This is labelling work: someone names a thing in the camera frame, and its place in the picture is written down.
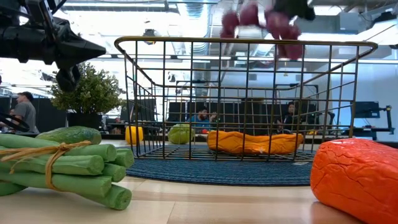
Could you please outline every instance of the green leaves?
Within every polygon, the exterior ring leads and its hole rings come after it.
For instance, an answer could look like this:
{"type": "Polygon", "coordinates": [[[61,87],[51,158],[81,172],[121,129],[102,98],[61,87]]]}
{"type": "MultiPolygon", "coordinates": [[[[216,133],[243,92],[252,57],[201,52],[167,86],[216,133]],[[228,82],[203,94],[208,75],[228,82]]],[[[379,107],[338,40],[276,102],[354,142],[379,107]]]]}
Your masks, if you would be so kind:
{"type": "Polygon", "coordinates": [[[119,81],[114,75],[83,62],[78,65],[81,73],[76,90],[63,92],[59,85],[51,87],[52,104],[60,110],[74,110],[76,113],[107,113],[121,106],[119,81]]]}

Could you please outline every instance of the blue shirt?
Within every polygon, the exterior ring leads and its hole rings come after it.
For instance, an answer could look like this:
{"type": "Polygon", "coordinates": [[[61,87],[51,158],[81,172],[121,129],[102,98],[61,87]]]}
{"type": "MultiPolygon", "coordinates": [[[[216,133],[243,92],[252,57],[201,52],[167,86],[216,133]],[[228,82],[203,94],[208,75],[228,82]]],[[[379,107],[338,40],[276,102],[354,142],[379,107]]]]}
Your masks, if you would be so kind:
{"type": "Polygon", "coordinates": [[[200,120],[198,119],[198,115],[194,115],[191,117],[190,121],[198,122],[202,124],[192,124],[192,127],[196,128],[210,128],[209,119],[200,120]]]}

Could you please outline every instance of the celery bundle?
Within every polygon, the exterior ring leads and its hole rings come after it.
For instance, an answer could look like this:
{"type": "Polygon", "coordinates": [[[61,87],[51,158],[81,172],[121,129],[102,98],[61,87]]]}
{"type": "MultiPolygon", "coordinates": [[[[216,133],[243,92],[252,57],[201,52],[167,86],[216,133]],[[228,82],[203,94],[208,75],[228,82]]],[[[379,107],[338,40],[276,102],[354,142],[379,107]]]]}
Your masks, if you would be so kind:
{"type": "MultiPolygon", "coordinates": [[[[0,152],[6,149],[59,146],[60,143],[0,134],[0,152]]],[[[48,188],[45,165],[51,155],[0,162],[0,196],[26,187],[48,188]]],[[[116,149],[111,144],[80,146],[59,157],[52,166],[52,184],[61,191],[72,192],[115,210],[124,210],[132,193],[113,185],[126,176],[134,163],[130,149],[116,149]]]]}

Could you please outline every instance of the gray shirt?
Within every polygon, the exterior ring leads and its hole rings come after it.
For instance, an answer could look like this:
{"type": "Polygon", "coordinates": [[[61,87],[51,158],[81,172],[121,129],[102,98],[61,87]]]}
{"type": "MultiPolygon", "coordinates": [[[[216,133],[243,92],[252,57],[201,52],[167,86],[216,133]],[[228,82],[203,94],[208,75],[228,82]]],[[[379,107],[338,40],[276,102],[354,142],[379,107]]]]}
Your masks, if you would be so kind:
{"type": "Polygon", "coordinates": [[[36,109],[31,102],[18,103],[14,109],[14,115],[21,116],[30,129],[29,133],[38,133],[36,128],[36,109]]]}

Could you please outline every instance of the twine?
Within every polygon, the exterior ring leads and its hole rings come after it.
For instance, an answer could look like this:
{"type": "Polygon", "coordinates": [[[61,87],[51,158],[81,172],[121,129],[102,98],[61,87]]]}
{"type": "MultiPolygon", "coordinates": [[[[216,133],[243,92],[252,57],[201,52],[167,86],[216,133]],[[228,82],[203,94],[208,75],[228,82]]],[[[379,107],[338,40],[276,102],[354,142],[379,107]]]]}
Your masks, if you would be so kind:
{"type": "Polygon", "coordinates": [[[90,141],[82,141],[82,142],[78,142],[78,143],[74,143],[74,144],[61,143],[59,146],[47,146],[47,147],[40,147],[40,148],[26,147],[26,148],[20,148],[20,149],[6,149],[6,150],[0,151],[0,156],[5,155],[5,154],[10,154],[10,155],[4,156],[3,158],[1,158],[0,162],[18,160],[11,167],[10,174],[13,174],[14,166],[16,164],[18,164],[18,162],[22,162],[29,158],[53,153],[53,155],[48,159],[47,163],[45,164],[45,184],[49,189],[61,191],[52,184],[52,166],[53,166],[54,162],[59,157],[64,155],[66,152],[68,152],[69,150],[76,148],[78,146],[88,146],[90,144],[91,144],[90,141]]]}

